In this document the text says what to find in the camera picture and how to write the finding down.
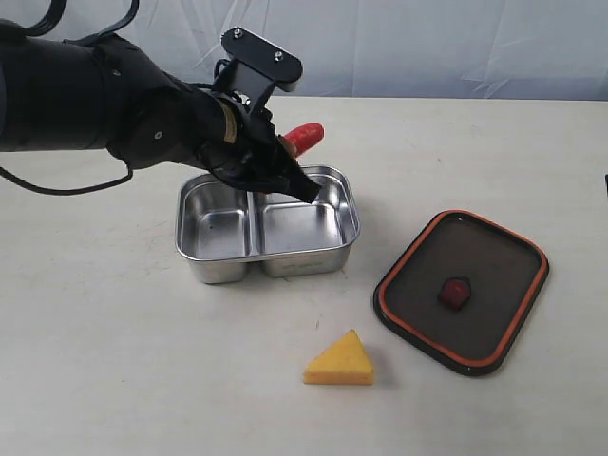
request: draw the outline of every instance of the table surface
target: table surface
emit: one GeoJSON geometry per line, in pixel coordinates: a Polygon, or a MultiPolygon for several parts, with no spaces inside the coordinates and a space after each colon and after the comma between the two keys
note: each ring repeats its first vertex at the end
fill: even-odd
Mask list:
{"type": "MultiPolygon", "coordinates": [[[[197,282],[174,244],[176,165],[81,197],[0,182],[0,454],[605,454],[608,104],[274,98],[302,158],[344,172],[347,267],[197,282]],[[466,209],[531,238],[551,275],[503,367],[460,376],[389,332],[371,294],[425,224],[466,209]],[[355,328],[373,387],[301,382],[355,328]]],[[[3,154],[37,184],[119,177],[105,152],[3,154]]]]}

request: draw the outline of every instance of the black lid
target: black lid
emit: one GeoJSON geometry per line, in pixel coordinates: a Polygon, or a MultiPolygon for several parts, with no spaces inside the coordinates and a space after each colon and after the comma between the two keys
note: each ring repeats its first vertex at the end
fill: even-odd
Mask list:
{"type": "Polygon", "coordinates": [[[548,271],[530,241],[474,214],[447,211],[378,284],[374,309],[440,363],[483,375],[504,361],[548,271]]]}

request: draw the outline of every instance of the yellow sponge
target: yellow sponge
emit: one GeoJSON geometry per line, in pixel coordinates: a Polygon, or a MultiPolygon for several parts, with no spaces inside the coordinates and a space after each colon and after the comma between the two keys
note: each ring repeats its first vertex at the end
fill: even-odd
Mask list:
{"type": "Polygon", "coordinates": [[[335,341],[304,371],[305,384],[372,385],[373,381],[373,364],[355,330],[335,341]]]}

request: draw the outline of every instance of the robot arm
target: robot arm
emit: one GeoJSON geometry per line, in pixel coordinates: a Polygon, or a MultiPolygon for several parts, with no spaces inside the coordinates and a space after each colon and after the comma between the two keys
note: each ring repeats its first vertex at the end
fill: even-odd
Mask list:
{"type": "Polygon", "coordinates": [[[41,189],[0,168],[29,190],[73,195],[128,181],[162,162],[205,169],[234,188],[312,202],[320,187],[285,149],[265,107],[276,88],[294,90],[298,59],[243,28],[221,39],[229,60],[210,85],[188,84],[159,69],[116,34],[116,25],[78,41],[40,38],[61,19],[52,0],[32,28],[0,23],[0,151],[106,149],[125,163],[122,180],[82,190],[41,189]]]}

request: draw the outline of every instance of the metal lunch box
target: metal lunch box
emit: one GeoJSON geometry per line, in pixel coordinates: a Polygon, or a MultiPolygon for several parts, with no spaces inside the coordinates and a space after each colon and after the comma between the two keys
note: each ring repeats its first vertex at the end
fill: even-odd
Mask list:
{"type": "Polygon", "coordinates": [[[312,204],[279,194],[233,189],[210,174],[180,190],[176,246],[198,280],[242,280],[260,262],[272,277],[337,271],[348,261],[360,221],[346,177],[329,166],[303,166],[321,184],[312,204]]]}

